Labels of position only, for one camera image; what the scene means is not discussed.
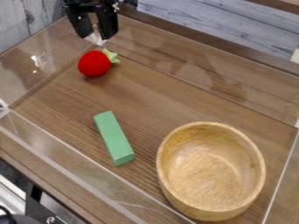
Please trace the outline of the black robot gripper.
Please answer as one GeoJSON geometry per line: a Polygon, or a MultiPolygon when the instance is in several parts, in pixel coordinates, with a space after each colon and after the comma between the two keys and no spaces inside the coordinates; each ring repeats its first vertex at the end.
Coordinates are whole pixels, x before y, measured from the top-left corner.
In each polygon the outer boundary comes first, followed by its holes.
{"type": "Polygon", "coordinates": [[[110,39],[117,33],[117,0],[62,0],[64,8],[73,30],[80,38],[93,33],[89,15],[96,12],[97,29],[102,40],[110,39]]]}

